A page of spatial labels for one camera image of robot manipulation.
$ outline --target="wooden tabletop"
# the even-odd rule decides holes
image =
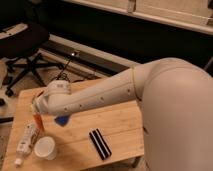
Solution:
[[[101,80],[71,84],[72,92],[82,90]],[[52,161],[42,160],[34,152],[16,168],[16,148],[25,126],[33,122],[30,101],[43,88],[24,90],[20,93],[13,126],[3,164],[3,171],[76,171],[105,165],[144,154],[142,118],[135,101],[84,111],[72,115],[65,127],[54,122],[54,117],[43,116],[45,135],[52,136],[58,147],[58,155]],[[109,145],[112,156],[102,161],[89,132],[99,128]]]

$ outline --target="paper cup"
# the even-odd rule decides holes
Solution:
[[[57,155],[56,143],[52,137],[43,137],[40,138],[34,148],[36,156],[53,160]]]

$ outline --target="orange object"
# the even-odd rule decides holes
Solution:
[[[35,120],[35,122],[36,122],[36,125],[37,125],[38,129],[44,132],[44,131],[45,131],[45,130],[44,130],[44,124],[43,124],[41,115],[39,115],[39,114],[34,114],[33,117],[34,117],[34,120]]]

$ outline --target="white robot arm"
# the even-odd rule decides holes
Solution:
[[[213,170],[213,79],[186,61],[138,65],[74,94],[69,83],[54,81],[33,107],[62,116],[134,99],[143,114],[147,171]]]

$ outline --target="office chair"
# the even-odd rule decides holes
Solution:
[[[12,87],[26,74],[32,74],[45,86],[42,78],[36,71],[38,68],[57,66],[59,63],[44,63],[39,47],[49,39],[49,32],[35,22],[28,22],[25,10],[20,0],[1,0],[0,2],[0,58],[8,58],[6,62],[8,72],[14,68],[22,68],[20,74],[7,86],[5,94],[12,96]],[[25,59],[25,64],[16,64],[20,59]]]

